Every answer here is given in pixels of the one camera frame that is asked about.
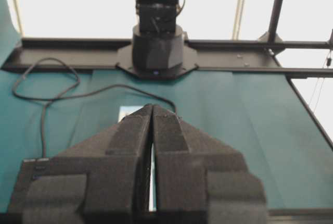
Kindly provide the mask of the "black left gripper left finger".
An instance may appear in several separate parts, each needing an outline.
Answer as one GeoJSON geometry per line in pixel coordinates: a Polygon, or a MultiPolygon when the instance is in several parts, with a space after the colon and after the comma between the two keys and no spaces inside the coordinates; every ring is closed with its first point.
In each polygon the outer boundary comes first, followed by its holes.
{"type": "Polygon", "coordinates": [[[132,223],[147,207],[152,110],[148,104],[52,157],[36,180],[20,167],[8,214],[21,223],[132,223]]]}

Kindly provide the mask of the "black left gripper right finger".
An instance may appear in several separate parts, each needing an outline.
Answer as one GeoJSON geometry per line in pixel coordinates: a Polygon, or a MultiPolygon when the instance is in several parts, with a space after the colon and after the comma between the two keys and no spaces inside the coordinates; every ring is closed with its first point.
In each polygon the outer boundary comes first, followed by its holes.
{"type": "Polygon", "coordinates": [[[161,223],[267,223],[263,184],[242,152],[158,105],[152,120],[161,223]]]}

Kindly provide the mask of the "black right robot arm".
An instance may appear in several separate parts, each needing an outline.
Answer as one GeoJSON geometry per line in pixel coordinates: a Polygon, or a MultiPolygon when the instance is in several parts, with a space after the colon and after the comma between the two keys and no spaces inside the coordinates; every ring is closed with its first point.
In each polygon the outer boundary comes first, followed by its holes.
{"type": "Polygon", "coordinates": [[[173,80],[198,69],[197,51],[176,23],[183,8],[180,0],[135,0],[139,22],[131,44],[118,50],[116,67],[145,80],[173,80]]]}

